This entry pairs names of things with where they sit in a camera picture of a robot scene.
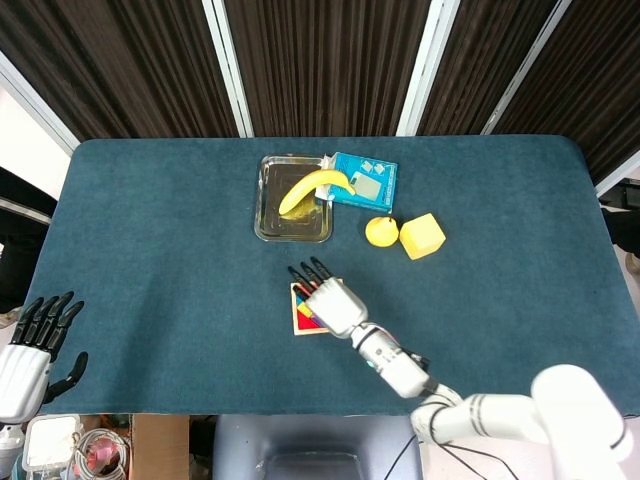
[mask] blue tablecloth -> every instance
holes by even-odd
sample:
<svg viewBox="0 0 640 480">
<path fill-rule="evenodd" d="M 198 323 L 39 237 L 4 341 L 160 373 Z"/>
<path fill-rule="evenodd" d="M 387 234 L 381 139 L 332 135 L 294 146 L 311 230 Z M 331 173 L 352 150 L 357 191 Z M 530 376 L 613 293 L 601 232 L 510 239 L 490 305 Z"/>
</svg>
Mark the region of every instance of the blue tablecloth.
<svg viewBox="0 0 640 480">
<path fill-rule="evenodd" d="M 411 261 L 370 246 L 375 212 L 335 206 L 326 243 L 253 233 L 268 154 L 399 164 L 394 215 L 447 235 Z M 294 337 L 286 266 L 320 257 L 373 321 L 463 396 L 529 392 L 558 363 L 640 411 L 640 323 L 582 155 L 556 136 L 94 140 L 75 152 L 30 297 L 86 301 L 55 364 L 89 352 L 48 412 L 404 414 L 350 343 Z"/>
</svg>

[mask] yellow sponge block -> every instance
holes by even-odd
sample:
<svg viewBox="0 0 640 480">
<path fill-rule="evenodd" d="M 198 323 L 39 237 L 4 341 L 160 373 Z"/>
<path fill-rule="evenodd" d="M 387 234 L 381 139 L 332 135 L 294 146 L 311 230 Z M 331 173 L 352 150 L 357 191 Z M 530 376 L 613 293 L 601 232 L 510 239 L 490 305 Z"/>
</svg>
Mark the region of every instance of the yellow sponge block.
<svg viewBox="0 0 640 480">
<path fill-rule="evenodd" d="M 400 242 L 411 260 L 435 252 L 446 238 L 440 225 L 430 213 L 414 218 L 400 229 Z"/>
</svg>

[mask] dark curtain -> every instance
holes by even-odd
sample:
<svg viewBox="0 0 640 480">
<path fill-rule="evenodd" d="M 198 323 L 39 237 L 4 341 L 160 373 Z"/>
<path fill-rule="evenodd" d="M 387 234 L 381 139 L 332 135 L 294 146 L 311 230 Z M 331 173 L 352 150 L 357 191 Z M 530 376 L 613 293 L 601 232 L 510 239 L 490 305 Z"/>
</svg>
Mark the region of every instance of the dark curtain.
<svg viewBox="0 0 640 480">
<path fill-rule="evenodd" d="M 495 133 L 558 133 L 598 182 L 640 149 L 640 4 L 572 2 Z"/>
<path fill-rule="evenodd" d="M 426 0 L 227 0 L 256 136 L 394 135 Z"/>
<path fill-rule="evenodd" d="M 461 0 L 418 135 L 480 133 L 556 0 Z"/>
<path fill-rule="evenodd" d="M 0 49 L 81 141 L 238 134 L 200 0 L 6 0 Z"/>
</svg>

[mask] banana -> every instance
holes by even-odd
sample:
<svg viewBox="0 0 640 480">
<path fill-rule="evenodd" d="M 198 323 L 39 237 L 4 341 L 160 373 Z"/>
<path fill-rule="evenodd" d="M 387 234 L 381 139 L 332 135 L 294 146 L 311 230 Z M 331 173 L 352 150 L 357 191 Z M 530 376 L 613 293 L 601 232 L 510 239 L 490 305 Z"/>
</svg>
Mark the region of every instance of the banana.
<svg viewBox="0 0 640 480">
<path fill-rule="evenodd" d="M 349 185 L 349 179 L 347 176 L 339 170 L 316 170 L 301 178 L 291 190 L 284 196 L 282 202 L 280 202 L 280 208 L 278 213 L 285 215 L 293 207 L 295 207 L 300 201 L 307 196 L 311 190 L 315 190 L 316 187 L 330 183 L 344 188 L 351 195 L 355 195 L 355 189 Z"/>
</svg>

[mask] white robotic arm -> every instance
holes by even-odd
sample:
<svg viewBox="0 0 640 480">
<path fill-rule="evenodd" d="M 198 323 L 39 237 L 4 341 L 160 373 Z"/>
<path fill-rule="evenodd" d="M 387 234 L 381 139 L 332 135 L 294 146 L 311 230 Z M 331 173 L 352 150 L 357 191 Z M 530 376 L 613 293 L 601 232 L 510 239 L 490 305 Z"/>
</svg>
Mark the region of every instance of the white robotic arm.
<svg viewBox="0 0 640 480">
<path fill-rule="evenodd" d="M 466 400 L 427 373 L 428 361 L 368 321 L 367 308 L 316 258 L 310 280 L 289 267 L 303 299 L 336 337 L 353 348 L 403 398 L 425 397 L 411 415 L 425 443 L 446 445 L 469 437 L 494 437 L 549 444 L 558 480 L 624 480 L 618 462 L 633 447 L 624 419 L 595 379 L 573 365 L 542 371 L 532 396 L 476 394 Z"/>
<path fill-rule="evenodd" d="M 83 302 L 72 305 L 73 292 L 47 300 L 39 298 L 25 309 L 9 345 L 0 352 L 0 478 L 19 455 L 24 441 L 21 424 L 36 416 L 43 404 L 73 388 L 89 356 L 82 352 L 63 380 L 49 385 L 49 373 Z"/>
</svg>

